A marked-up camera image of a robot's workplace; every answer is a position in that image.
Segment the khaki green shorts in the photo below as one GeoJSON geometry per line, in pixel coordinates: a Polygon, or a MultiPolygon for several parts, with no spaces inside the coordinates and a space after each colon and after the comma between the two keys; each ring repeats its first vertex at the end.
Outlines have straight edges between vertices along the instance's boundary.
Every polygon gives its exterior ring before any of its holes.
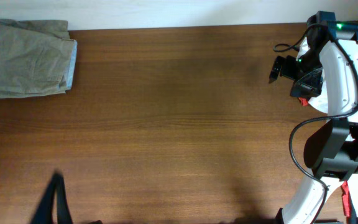
{"type": "Polygon", "coordinates": [[[77,48],[67,21],[0,19],[0,99],[66,93],[77,48]]]}

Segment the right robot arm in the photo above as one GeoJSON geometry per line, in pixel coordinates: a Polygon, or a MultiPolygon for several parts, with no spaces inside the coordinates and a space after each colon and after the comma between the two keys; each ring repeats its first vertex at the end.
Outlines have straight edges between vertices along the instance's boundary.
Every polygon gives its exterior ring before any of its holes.
{"type": "Polygon", "coordinates": [[[292,82],[295,98],[327,97],[324,125],[311,135],[298,165],[304,179],[275,223],[314,223],[329,196],[358,174],[358,24],[337,21],[333,12],[319,11],[293,45],[277,44],[269,80],[292,82]],[[296,50],[296,57],[281,56],[296,50]]]}

